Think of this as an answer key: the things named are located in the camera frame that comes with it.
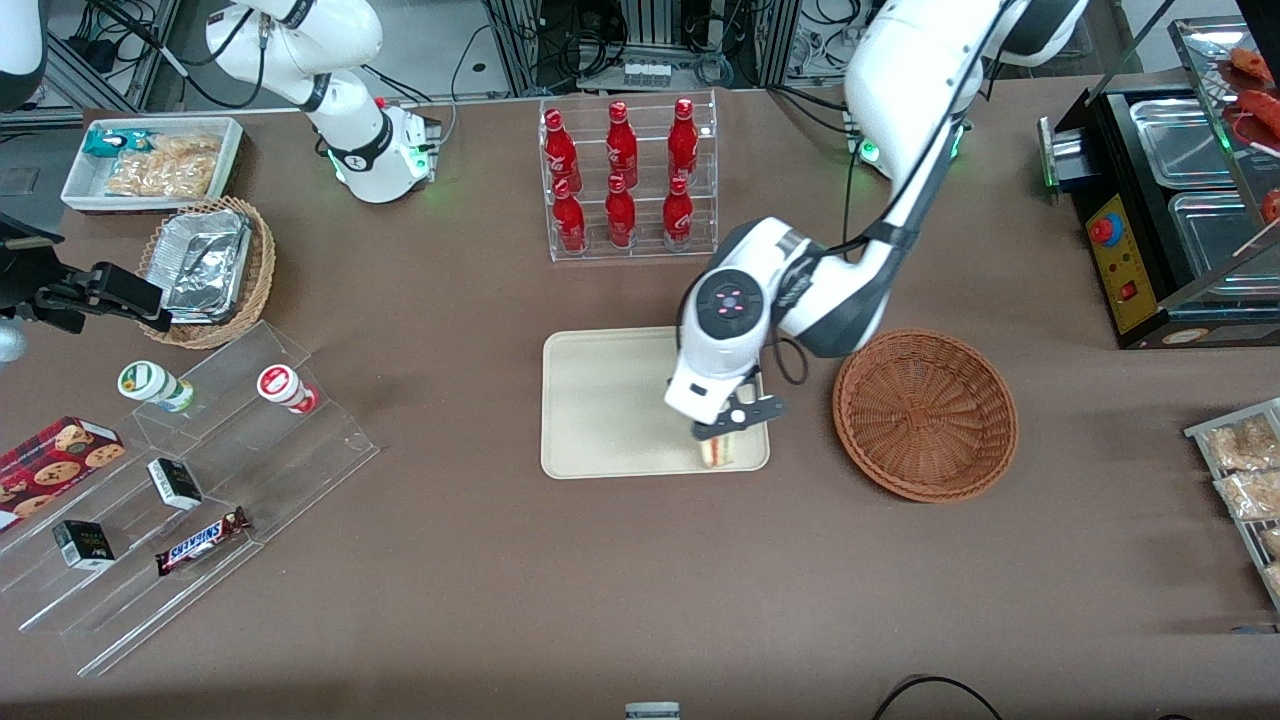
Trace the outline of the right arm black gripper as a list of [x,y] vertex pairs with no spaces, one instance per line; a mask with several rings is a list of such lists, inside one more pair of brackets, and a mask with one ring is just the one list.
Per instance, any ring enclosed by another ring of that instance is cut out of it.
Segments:
[[[65,238],[1,214],[1,310],[6,319],[45,323],[72,334],[95,314],[81,270],[61,263],[55,247]],[[172,314],[163,291],[111,263],[93,265],[93,296],[104,315],[123,316],[157,333]]]

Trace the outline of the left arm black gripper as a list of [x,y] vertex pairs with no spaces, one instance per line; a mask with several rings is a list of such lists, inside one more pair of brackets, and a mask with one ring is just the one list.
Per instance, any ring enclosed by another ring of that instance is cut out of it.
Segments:
[[730,397],[727,409],[722,413],[722,423],[694,421],[691,434],[699,442],[721,437],[727,429],[745,429],[745,436],[764,437],[768,433],[768,421],[783,416],[786,410],[787,404],[777,396],[762,396],[750,402],[733,396]]

